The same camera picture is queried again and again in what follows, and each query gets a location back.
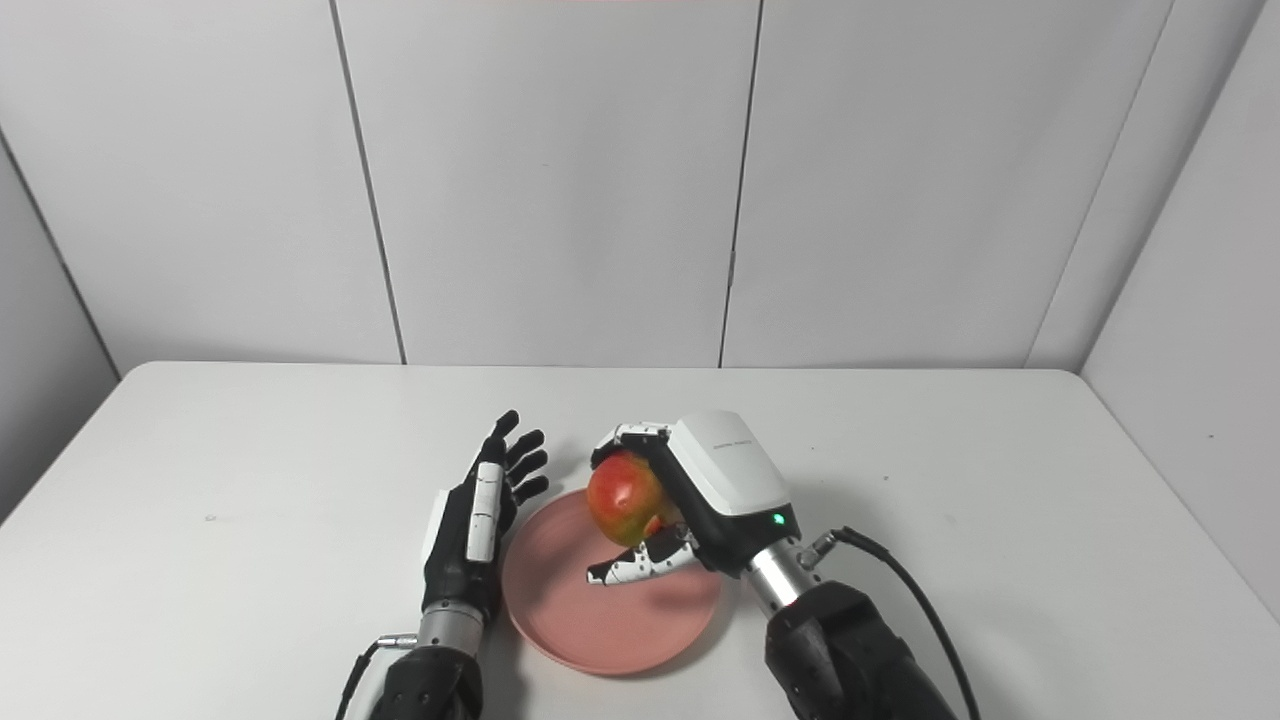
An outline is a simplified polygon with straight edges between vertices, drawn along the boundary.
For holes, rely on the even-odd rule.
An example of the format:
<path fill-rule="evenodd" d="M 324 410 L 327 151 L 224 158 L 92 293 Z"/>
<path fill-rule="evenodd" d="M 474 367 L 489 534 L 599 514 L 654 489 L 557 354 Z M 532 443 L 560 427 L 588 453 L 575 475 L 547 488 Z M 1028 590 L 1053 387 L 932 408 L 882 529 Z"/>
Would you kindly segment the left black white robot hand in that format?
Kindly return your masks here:
<path fill-rule="evenodd" d="M 431 548 L 422 569 L 421 610 L 445 602 L 465 603 L 477 610 L 485 623 L 499 612 L 500 543 L 521 506 L 549 488 L 549 479 L 541 474 L 548 464 L 545 433 L 534 429 L 511 442 L 509 434 L 518 424 L 520 414 L 515 409 L 497 418 L 462 482 L 436 500 L 430 525 Z M 486 483 L 494 487 L 493 512 L 486 516 L 488 528 L 472 541 L 474 497 Z"/>

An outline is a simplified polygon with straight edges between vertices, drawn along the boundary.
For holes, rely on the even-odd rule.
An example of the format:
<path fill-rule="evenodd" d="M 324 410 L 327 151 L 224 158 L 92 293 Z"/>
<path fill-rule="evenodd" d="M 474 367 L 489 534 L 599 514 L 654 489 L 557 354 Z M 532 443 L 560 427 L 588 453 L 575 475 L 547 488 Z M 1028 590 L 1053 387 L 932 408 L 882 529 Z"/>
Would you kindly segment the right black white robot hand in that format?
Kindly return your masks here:
<path fill-rule="evenodd" d="M 767 550 L 799 544 L 788 487 L 739 414 L 713 410 L 675 423 L 620 424 L 593 450 L 591 469 L 623 451 L 649 464 L 678 520 L 589 566 L 588 583 L 646 582 L 695 562 L 739 578 Z"/>

